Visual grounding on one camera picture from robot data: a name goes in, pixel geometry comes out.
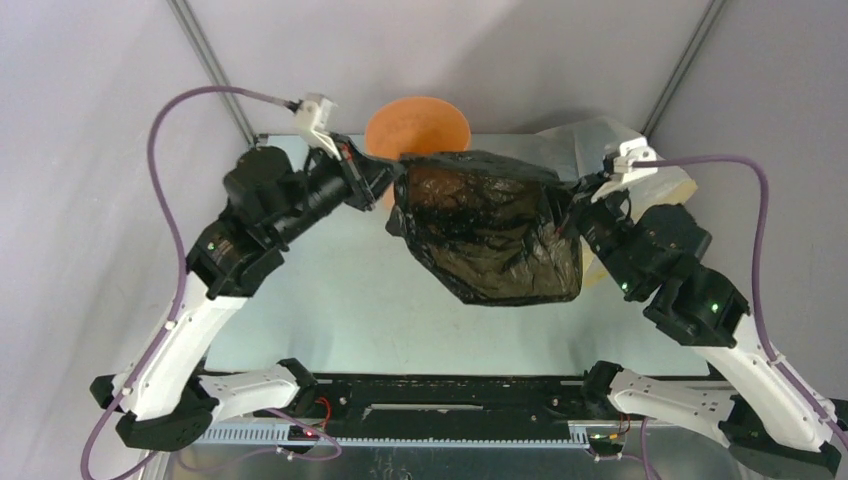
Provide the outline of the orange plastic trash bin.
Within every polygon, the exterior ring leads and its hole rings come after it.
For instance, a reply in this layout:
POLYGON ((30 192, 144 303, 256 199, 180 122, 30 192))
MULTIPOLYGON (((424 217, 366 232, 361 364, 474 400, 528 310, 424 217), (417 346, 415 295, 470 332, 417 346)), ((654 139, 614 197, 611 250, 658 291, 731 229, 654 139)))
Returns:
POLYGON ((366 153, 397 160, 403 154, 465 151, 472 143, 465 115, 435 97, 412 96, 382 106, 369 120, 366 153))

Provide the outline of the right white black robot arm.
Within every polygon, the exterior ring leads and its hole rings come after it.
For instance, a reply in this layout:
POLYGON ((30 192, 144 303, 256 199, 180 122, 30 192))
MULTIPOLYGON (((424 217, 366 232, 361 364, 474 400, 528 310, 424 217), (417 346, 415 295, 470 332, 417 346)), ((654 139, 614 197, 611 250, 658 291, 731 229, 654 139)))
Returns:
POLYGON ((703 265, 711 237, 680 204, 660 204, 633 220, 626 190, 581 178, 563 210, 563 229, 586 241, 628 302, 664 335, 702 357, 731 392, 692 390, 599 361, 581 387, 585 411, 667 422, 726 448, 748 469, 773 479, 833 479, 842 459, 842 400, 805 400, 766 354, 747 299, 703 265))

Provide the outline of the translucent yellowish plastic bag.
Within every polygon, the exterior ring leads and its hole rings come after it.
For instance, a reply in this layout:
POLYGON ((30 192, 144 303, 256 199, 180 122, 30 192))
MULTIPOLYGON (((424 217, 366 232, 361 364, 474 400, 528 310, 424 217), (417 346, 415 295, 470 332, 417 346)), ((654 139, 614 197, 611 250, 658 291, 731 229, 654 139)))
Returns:
MULTIPOLYGON (((640 132, 606 116, 549 128, 537 134, 545 140, 543 158, 560 178, 571 180, 603 169, 609 153, 623 143, 646 141, 640 132)), ((660 204, 684 204, 698 186, 682 168, 664 167, 629 188, 631 217, 638 221, 648 208, 660 204)))

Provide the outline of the black trash bag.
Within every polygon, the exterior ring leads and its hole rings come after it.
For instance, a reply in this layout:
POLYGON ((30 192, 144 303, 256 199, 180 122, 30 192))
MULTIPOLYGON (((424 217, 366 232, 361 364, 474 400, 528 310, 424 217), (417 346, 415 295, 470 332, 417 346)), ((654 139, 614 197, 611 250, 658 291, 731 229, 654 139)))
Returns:
POLYGON ((579 296, 581 245, 560 230, 574 182, 481 150, 400 164, 386 230, 459 301, 519 307, 579 296))

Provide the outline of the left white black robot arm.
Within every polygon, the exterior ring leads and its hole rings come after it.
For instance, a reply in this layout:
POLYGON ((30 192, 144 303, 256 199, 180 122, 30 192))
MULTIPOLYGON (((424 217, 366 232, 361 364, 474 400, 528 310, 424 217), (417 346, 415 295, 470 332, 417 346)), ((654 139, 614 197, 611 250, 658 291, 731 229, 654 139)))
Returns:
POLYGON ((371 210, 401 174, 398 163, 361 153, 347 136, 333 142, 335 153, 310 148, 302 169, 284 150, 258 147, 224 176, 225 208, 182 255, 174 303, 149 346, 126 371, 91 384, 97 403, 119 414, 115 429, 127 447, 175 452, 233 417, 312 411, 317 382, 296 359, 229 375, 197 369, 298 237, 341 205, 371 210))

